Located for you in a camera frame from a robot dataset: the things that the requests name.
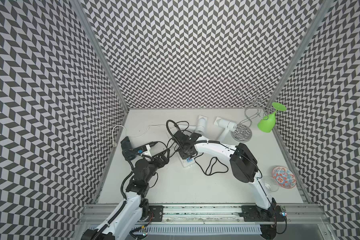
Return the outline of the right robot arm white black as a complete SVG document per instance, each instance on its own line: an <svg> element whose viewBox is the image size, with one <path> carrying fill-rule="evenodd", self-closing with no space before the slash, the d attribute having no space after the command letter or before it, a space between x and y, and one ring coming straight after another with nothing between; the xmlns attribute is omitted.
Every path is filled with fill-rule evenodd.
<svg viewBox="0 0 360 240"><path fill-rule="evenodd" d="M188 136L182 131L170 135L180 147L179 154L184 160L201 153L228 162L233 176L238 181L252 186L253 198L259 217L263 220L276 218L276 200L265 186L263 174L258 167L258 161L245 144L227 145L219 141L209 140L197 133Z"/></svg>

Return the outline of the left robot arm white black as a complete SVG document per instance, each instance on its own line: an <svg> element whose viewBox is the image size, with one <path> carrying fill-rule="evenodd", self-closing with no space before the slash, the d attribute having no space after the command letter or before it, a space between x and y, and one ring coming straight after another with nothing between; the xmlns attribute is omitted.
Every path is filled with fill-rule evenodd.
<svg viewBox="0 0 360 240"><path fill-rule="evenodd" d="M143 240L148 236L146 228L154 219L146 198L149 181L158 169L169 163L170 150L152 157L133 150L123 150L122 154L131 167L121 183L123 199L100 225L94 230L87 229L82 240L124 240L127 236Z"/></svg>

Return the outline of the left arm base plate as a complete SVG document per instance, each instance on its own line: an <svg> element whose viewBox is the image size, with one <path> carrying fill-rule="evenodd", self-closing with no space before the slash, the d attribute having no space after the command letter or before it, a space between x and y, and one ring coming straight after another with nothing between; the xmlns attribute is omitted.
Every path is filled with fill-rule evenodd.
<svg viewBox="0 0 360 240"><path fill-rule="evenodd" d="M163 205L149 205L142 207L142 213L139 215L138 222L161 222L164 214Z"/></svg>

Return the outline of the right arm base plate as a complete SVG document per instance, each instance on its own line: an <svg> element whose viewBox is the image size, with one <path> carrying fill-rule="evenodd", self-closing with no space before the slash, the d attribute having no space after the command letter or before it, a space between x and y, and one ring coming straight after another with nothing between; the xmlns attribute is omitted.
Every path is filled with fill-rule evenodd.
<svg viewBox="0 0 360 240"><path fill-rule="evenodd" d="M245 222L284 222L286 220L286 213L280 206L265 210L257 206L243 205L241 211L239 216L244 218Z"/></svg>

